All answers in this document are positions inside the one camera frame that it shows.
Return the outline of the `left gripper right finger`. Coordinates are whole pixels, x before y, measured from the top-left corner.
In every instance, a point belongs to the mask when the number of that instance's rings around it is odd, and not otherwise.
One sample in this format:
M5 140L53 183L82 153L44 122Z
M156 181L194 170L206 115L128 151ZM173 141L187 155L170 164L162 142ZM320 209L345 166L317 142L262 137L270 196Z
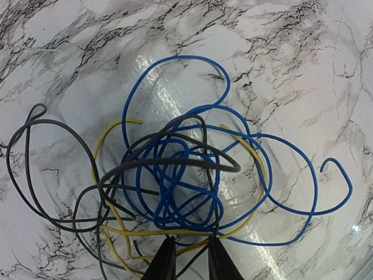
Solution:
M209 238L208 244L209 279L244 280L221 241Z

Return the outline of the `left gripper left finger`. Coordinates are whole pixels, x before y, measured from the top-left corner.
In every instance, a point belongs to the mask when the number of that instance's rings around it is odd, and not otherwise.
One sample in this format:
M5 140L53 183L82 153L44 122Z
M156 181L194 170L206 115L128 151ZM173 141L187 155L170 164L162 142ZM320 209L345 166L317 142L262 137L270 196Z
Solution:
M163 241L144 274L144 280L176 280L176 245L173 237Z

